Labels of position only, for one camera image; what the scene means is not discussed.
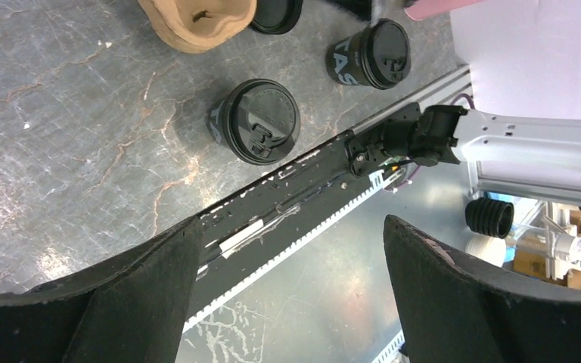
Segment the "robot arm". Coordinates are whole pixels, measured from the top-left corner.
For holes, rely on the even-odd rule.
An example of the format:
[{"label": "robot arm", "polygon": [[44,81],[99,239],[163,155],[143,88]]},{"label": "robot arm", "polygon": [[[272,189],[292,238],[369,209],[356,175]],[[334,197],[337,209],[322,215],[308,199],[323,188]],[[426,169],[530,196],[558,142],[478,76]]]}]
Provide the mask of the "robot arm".
[{"label": "robot arm", "polygon": [[581,119],[534,119],[469,110],[452,152],[460,161],[551,164],[581,172]]},{"label": "robot arm", "polygon": [[421,166],[461,161],[552,164],[581,171],[581,120],[498,116],[431,106],[416,121],[387,123],[383,148]]}]

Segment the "black corrugated tube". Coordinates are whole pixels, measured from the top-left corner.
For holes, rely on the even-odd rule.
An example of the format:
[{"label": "black corrugated tube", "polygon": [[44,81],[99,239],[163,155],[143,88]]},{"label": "black corrugated tube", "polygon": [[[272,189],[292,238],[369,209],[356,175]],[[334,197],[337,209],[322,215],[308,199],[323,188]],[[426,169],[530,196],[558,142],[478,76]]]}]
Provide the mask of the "black corrugated tube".
[{"label": "black corrugated tube", "polygon": [[504,238],[513,225],[512,203],[482,197],[471,201],[464,210],[467,226],[476,233]]}]

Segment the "white lettering on cup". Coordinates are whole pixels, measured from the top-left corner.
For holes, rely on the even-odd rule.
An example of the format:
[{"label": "white lettering on cup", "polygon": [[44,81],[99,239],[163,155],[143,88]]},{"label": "white lettering on cup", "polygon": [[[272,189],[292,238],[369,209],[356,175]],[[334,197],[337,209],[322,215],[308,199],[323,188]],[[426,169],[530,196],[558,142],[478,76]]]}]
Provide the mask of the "white lettering on cup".
[{"label": "white lettering on cup", "polygon": [[219,107],[210,112],[210,116],[215,118],[214,123],[210,122],[210,128],[213,130],[213,137],[215,138],[215,141],[217,141],[217,144],[222,143],[222,134],[219,133],[219,130],[215,127],[215,124],[219,125],[219,111],[222,109],[223,104],[224,103],[222,102],[219,104]]},{"label": "white lettering on cup", "polygon": [[[350,47],[350,41],[353,37],[349,37],[340,44],[335,46],[335,49],[342,49],[348,51]],[[349,63],[349,58],[343,54],[333,52],[333,59],[335,59],[335,73],[337,78],[345,85],[357,85],[358,82],[355,77],[348,73],[340,74],[340,71]]]}]

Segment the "brown pot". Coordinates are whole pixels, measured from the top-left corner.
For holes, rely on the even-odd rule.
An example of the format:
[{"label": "brown pot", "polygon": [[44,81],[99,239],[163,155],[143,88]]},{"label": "brown pot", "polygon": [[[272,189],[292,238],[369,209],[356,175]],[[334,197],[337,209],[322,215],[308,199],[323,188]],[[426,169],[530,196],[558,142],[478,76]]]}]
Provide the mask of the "brown pot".
[{"label": "brown pot", "polygon": [[138,0],[157,35],[185,53],[204,53],[244,30],[257,0]]}]

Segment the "cable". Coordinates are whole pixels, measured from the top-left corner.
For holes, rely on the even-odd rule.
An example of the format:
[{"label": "cable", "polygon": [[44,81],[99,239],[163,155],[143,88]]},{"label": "cable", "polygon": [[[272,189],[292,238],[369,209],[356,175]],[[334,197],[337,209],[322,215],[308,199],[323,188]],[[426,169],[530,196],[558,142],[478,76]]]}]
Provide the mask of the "cable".
[{"label": "cable", "polygon": [[398,170],[399,168],[401,168],[402,166],[408,165],[408,164],[413,163],[413,162],[414,162],[414,160],[411,160],[411,159],[400,160],[396,163],[390,163],[390,164],[384,165],[384,166],[382,166],[382,169],[385,172],[394,172],[394,171]]},{"label": "cable", "polygon": [[470,95],[467,95],[466,93],[461,93],[455,96],[455,98],[453,98],[453,101],[451,101],[451,104],[457,104],[458,101],[460,101],[462,98],[464,98],[469,103],[469,108],[475,110],[475,102],[473,101],[473,98]]},{"label": "cable", "polygon": [[418,172],[420,171],[421,166],[417,166],[415,168],[415,170],[413,170],[413,172],[411,173],[411,175],[407,175],[406,178],[404,178],[404,181],[402,181],[401,183],[399,183],[399,185],[397,185],[395,188],[401,188],[404,185],[410,184],[413,180],[413,178],[415,177],[415,175],[418,174]]}]

